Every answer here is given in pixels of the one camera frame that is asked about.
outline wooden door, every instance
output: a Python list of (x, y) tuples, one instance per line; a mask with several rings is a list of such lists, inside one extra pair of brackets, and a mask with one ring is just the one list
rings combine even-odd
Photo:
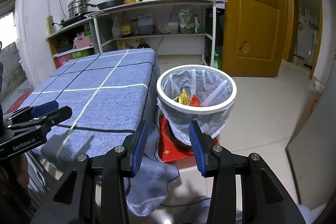
[(275, 77), (285, 42), (287, 0), (227, 0), (222, 70)]

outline green dish soap bottle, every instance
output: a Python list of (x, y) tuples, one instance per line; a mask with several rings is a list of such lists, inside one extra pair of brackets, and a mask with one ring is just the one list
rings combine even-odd
[(215, 54), (215, 57), (213, 59), (213, 67), (215, 69), (221, 69), (221, 65), (222, 65), (222, 60), (219, 58), (218, 54)]

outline trash can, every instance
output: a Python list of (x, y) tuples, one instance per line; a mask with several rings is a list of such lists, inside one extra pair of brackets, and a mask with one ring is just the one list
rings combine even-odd
[[(236, 84), (226, 73), (208, 66), (183, 65), (164, 72), (157, 81), (157, 104), (169, 121), (175, 137), (186, 145), (189, 123), (196, 120), (202, 132), (215, 138), (224, 128), (237, 94)], [(172, 100), (185, 89), (196, 95), (201, 106)]]

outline white trash can rim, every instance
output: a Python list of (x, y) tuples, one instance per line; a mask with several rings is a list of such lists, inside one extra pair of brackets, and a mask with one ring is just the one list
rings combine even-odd
[[(177, 71), (189, 70), (189, 69), (199, 69), (199, 70), (210, 71), (210, 72), (213, 72), (213, 73), (223, 77), (224, 79), (226, 79), (227, 82), (232, 87), (232, 93), (231, 93), (230, 97), (227, 100), (225, 100), (223, 103), (220, 103), (220, 104), (214, 105), (214, 106), (207, 106), (207, 107), (186, 106), (186, 105), (182, 105), (178, 102), (175, 102), (174, 100), (169, 98), (164, 93), (164, 91), (162, 90), (163, 81), (169, 75), (171, 75), (171, 74), (173, 74)], [(208, 67), (208, 66), (204, 66), (204, 65), (182, 65), (182, 66), (178, 66), (178, 67), (172, 68), (170, 70), (167, 70), (163, 74), (161, 74), (161, 76), (157, 80), (156, 89), (157, 89), (157, 93), (158, 93), (160, 99), (162, 101), (164, 101), (167, 105), (169, 105), (170, 107), (172, 107), (172, 108), (174, 108), (174, 109), (176, 109), (180, 112), (190, 113), (190, 114), (210, 114), (210, 113), (216, 113), (216, 112), (225, 110), (228, 106), (231, 105), (231, 103), (233, 102), (233, 100), (235, 99), (236, 94), (237, 94), (236, 83), (233, 81), (233, 79), (230, 76), (228, 76), (226, 73), (224, 73), (221, 70), (218, 70), (218, 69), (215, 69), (215, 68), (212, 68), (212, 67)]]

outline pink box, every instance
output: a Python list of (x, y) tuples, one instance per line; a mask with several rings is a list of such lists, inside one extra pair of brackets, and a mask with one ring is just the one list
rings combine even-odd
[(58, 67), (62, 67), (70, 59), (71, 59), (70, 54), (65, 54), (65, 55), (56, 57), (56, 62), (57, 62)]
[(88, 35), (87, 37), (79, 37), (78, 39), (75, 39), (73, 42), (76, 48), (89, 47), (90, 44), (92, 43), (92, 37), (90, 35)]

